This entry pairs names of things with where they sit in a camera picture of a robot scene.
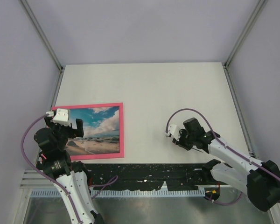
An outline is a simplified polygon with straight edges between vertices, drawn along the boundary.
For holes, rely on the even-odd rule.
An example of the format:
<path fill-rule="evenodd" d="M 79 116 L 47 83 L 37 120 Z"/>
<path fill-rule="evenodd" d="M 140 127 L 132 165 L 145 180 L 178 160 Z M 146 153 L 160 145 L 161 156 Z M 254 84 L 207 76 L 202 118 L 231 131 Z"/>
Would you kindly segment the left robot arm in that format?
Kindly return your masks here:
<path fill-rule="evenodd" d="M 103 224 L 102 215 L 92 203 L 89 182 L 90 173 L 78 161 L 72 162 L 65 150 L 68 139 L 83 137 L 83 121 L 76 119 L 76 128 L 53 122 L 53 117 L 44 118 L 46 128 L 38 130 L 34 140 L 42 150 L 42 171 L 53 182 L 62 197 L 73 224 Z"/>

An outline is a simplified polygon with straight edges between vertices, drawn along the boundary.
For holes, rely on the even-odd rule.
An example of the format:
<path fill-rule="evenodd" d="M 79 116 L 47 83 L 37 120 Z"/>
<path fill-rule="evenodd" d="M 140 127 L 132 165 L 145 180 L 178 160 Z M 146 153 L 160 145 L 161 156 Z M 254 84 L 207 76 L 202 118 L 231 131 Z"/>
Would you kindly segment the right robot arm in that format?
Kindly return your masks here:
<path fill-rule="evenodd" d="M 272 161 L 263 162 L 232 149 L 213 130 L 206 132 L 195 118 L 183 123 L 184 127 L 169 124 L 166 135 L 173 143 L 190 150 L 192 147 L 218 158 L 206 164 L 202 179 L 207 184 L 226 183 L 243 194 L 260 211 L 268 211 L 280 203 L 280 170 Z"/>

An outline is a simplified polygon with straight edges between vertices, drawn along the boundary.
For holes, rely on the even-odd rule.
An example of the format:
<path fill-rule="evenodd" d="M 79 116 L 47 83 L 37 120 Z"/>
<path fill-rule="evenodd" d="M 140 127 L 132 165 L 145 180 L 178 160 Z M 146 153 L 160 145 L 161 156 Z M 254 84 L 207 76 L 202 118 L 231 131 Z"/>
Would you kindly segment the pink picture frame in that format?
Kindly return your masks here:
<path fill-rule="evenodd" d="M 120 153 L 119 154 L 101 154 L 101 155 L 81 155 L 81 156 L 70 156 L 72 160 L 96 160 L 96 159 L 115 159 L 123 158 L 125 156 L 124 150 L 124 105 L 123 103 L 106 103 L 106 104 L 92 104 L 92 105 L 68 105 L 68 106 L 54 106 L 52 110 L 57 108 L 62 109 L 78 109 L 78 108 L 97 108 L 97 107 L 111 107 L 119 106 L 120 108 Z"/>

